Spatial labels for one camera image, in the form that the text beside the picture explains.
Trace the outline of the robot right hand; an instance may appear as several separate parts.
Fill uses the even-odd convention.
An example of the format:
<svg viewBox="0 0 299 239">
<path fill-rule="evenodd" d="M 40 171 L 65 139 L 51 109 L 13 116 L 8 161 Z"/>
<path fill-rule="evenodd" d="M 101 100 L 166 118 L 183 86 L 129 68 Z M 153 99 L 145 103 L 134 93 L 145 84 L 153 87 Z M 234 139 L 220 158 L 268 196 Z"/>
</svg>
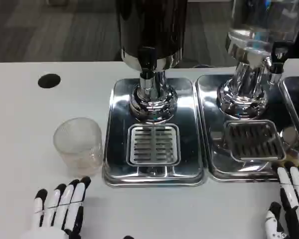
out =
<svg viewBox="0 0 299 239">
<path fill-rule="evenodd" d="M 278 176 L 281 203 L 272 202 L 265 218 L 268 239 L 299 239 L 299 166 L 272 164 Z"/>
</svg>

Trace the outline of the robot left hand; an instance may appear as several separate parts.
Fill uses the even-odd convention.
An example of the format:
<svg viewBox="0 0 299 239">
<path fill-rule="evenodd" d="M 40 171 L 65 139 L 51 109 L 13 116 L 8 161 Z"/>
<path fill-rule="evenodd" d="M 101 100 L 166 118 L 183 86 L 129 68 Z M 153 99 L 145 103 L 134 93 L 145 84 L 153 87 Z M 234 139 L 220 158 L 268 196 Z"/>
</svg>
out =
<svg viewBox="0 0 299 239">
<path fill-rule="evenodd" d="M 91 178 L 85 176 L 53 191 L 40 189 L 33 200 L 30 229 L 22 239 L 80 239 L 84 200 Z"/>
</svg>

